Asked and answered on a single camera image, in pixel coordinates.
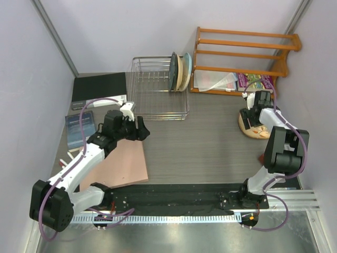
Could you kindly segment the dark blue glazed plate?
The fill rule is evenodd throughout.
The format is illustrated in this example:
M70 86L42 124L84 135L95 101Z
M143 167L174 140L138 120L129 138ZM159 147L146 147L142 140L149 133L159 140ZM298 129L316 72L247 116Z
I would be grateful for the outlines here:
M175 52L173 52L171 55L169 75L168 75L169 91L173 91L176 81L177 81L177 55Z

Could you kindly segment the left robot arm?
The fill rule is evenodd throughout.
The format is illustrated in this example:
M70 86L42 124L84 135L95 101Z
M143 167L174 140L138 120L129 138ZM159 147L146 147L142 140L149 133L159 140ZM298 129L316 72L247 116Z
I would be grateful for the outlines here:
M107 158L119 141L143 141L150 135L142 116L131 119L120 110L108 111L101 126L61 172L33 185L29 217L38 222L40 230L49 227L62 232L74 215L86 209L98 207L107 210L112 204L109 187L95 182L81 192L76 188L96 165Z

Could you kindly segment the small cream bird plate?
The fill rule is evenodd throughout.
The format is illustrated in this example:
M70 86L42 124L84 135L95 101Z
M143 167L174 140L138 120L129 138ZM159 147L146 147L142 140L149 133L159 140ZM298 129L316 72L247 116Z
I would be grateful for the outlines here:
M240 113L238 122L241 131L250 138L268 139L270 137L270 132L267 130L266 126L262 124L260 126L252 126L250 129L245 129Z

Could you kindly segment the large cream bird plate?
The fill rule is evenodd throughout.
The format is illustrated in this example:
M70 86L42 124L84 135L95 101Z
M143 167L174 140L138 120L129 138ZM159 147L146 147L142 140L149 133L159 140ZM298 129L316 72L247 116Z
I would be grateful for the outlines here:
M178 73L177 73L177 83L175 87L175 92L182 91L182 87L184 84L184 62L180 56L177 57L178 64Z

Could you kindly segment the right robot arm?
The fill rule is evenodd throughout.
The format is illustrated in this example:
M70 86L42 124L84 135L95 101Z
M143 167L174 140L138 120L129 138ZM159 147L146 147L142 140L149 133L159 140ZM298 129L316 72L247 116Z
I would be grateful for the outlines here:
M263 202L266 192L276 183L297 177L305 168L309 133L293 126L276 106L269 91L242 93L247 106L240 110L243 130L265 127L270 134L264 151L263 165L246 179L237 193L243 208Z

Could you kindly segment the blue and cream plate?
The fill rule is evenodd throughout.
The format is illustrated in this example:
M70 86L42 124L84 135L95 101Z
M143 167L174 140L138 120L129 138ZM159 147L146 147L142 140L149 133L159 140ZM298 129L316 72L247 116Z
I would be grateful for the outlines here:
M191 77L192 72L192 58L189 53L185 53L183 56L183 76L181 83L181 91L185 91Z

